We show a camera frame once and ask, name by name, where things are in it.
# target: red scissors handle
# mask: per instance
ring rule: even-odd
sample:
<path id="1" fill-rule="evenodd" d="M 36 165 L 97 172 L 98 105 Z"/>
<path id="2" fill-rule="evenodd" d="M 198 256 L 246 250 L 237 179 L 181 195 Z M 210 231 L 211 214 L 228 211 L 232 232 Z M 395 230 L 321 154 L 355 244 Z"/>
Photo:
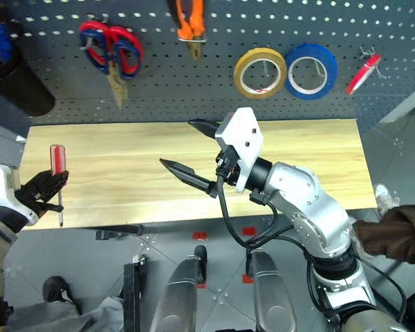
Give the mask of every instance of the red scissors handle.
<path id="1" fill-rule="evenodd" d="M 101 30 L 102 34 L 104 35 L 105 39 L 106 39 L 106 45 L 107 45 L 107 52 L 110 53 L 112 51 L 112 45 L 111 45 L 111 38 L 110 38 L 110 32 L 109 32 L 109 27 L 102 23 L 102 22 L 98 22 L 98 21 L 87 21 L 82 23 L 82 25 L 80 26 L 80 32 L 82 32 L 83 30 Z M 89 55 L 94 58 L 99 64 L 101 65 L 109 65 L 107 64 L 107 60 L 105 58 L 103 58 L 101 55 L 98 54 L 98 52 L 96 50 L 94 50 L 92 47 L 90 49 L 88 49 Z"/>
<path id="2" fill-rule="evenodd" d="M 140 53 L 141 62 L 143 61 L 145 57 L 143 53 L 143 47 L 141 45 L 140 40 L 133 33 L 130 33 L 128 30 L 122 28 L 121 26 L 112 26 L 109 28 L 109 36 L 112 45 L 117 44 L 119 40 L 126 40 L 129 43 L 133 44 L 133 46 Z M 123 72 L 126 74 L 135 73 L 138 68 L 138 64 L 135 64 L 133 66 L 129 65 L 129 61 L 127 59 L 127 54 L 125 50 L 120 51 L 120 63 L 122 64 Z"/>

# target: pegboard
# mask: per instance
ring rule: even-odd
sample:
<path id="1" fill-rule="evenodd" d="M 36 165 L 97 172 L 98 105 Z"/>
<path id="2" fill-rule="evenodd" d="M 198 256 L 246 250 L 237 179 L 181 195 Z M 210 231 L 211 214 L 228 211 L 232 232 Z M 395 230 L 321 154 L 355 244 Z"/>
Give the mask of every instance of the pegboard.
<path id="1" fill-rule="evenodd" d="M 164 0 L 4 2 L 21 26 L 14 33 L 25 58 L 57 98 L 55 109 L 33 118 L 34 125 L 221 120 L 249 106 L 258 120 L 355 117 L 367 131 L 415 91 L 415 1 L 205 0 L 207 43 L 199 62 L 176 39 Z M 78 48 L 78 27 L 88 14 L 131 28 L 145 48 L 121 110 L 106 77 Z M 267 100 L 250 100 L 235 89 L 234 66 L 247 50 L 267 46 L 286 56 L 303 43 L 321 44 L 336 56 L 340 73 L 327 96 L 305 101 L 282 87 Z M 375 46 L 388 79 L 373 73 L 349 97 L 344 89 L 365 62 L 360 46 Z M 303 66 L 295 74 L 307 80 L 316 72 Z M 254 84 L 268 79 L 259 64 L 248 75 Z"/>

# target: pliers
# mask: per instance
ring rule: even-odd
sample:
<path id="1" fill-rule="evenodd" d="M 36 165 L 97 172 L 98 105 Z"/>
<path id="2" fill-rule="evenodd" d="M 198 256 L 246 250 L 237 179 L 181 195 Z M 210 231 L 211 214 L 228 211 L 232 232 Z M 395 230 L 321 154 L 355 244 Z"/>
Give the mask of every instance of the pliers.
<path id="1" fill-rule="evenodd" d="M 204 0 L 167 0 L 167 5 L 178 28 L 178 39 L 187 43 L 189 52 L 196 61 L 200 60 L 201 47 L 206 42 Z"/>

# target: orange pliers handle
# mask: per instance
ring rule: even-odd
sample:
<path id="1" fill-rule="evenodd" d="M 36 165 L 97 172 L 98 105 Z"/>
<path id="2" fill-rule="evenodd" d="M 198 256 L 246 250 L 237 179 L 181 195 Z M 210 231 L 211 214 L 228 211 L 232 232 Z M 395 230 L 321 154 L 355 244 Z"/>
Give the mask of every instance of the orange pliers handle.
<path id="1" fill-rule="evenodd" d="M 192 0 L 192 11 L 188 13 L 181 5 L 181 0 L 168 0 L 171 16 L 177 25 L 178 38 L 193 40 L 194 37 L 200 37 L 205 32 L 203 19 L 204 0 Z"/>

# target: blue object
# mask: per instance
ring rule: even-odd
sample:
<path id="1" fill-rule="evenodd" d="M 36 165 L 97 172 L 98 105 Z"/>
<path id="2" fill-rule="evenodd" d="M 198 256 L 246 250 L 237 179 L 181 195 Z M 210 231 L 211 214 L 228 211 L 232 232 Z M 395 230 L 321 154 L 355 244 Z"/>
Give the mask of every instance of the blue object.
<path id="1" fill-rule="evenodd" d="M 8 29 L 4 24 L 0 24 L 0 61 L 7 62 L 12 57 L 13 49 Z"/>
<path id="2" fill-rule="evenodd" d="M 99 71 L 104 73 L 105 75 L 109 75 L 109 49 L 108 44 L 106 41 L 106 37 L 103 35 L 103 33 L 99 33 L 96 30 L 83 30 L 80 33 L 80 39 L 82 40 L 82 46 L 85 47 L 88 38 L 96 39 L 100 45 L 101 50 L 103 51 L 102 63 L 99 63 L 91 54 L 90 52 L 92 49 L 85 50 L 84 53 L 88 57 L 88 60 L 96 67 Z"/>
<path id="3" fill-rule="evenodd" d="M 116 51 L 115 61 L 117 63 L 117 67 L 118 67 L 118 71 L 120 73 L 120 77 L 124 81 L 132 80 L 135 76 L 137 76 L 138 71 L 140 70 L 140 67 L 141 67 L 140 52 L 130 42 L 127 42 L 127 41 L 122 40 L 122 39 L 117 41 L 117 43 L 113 47 Z M 127 51 L 133 53 L 136 56 L 137 68 L 135 69 L 135 71 L 133 73 L 125 73 L 123 71 L 122 59 L 125 58 L 125 56 L 122 54 L 122 52 L 124 50 L 127 50 Z"/>
<path id="4" fill-rule="evenodd" d="M 305 89 L 292 82 L 293 65 L 300 58 L 313 58 L 321 62 L 326 69 L 326 82 L 320 89 L 314 89 L 313 93 L 305 93 Z M 338 76 L 338 64 L 335 56 L 325 47 L 315 44 L 304 44 L 294 48 L 286 57 L 288 77 L 284 86 L 295 97 L 303 100 L 315 100 L 324 97 L 335 85 Z"/>

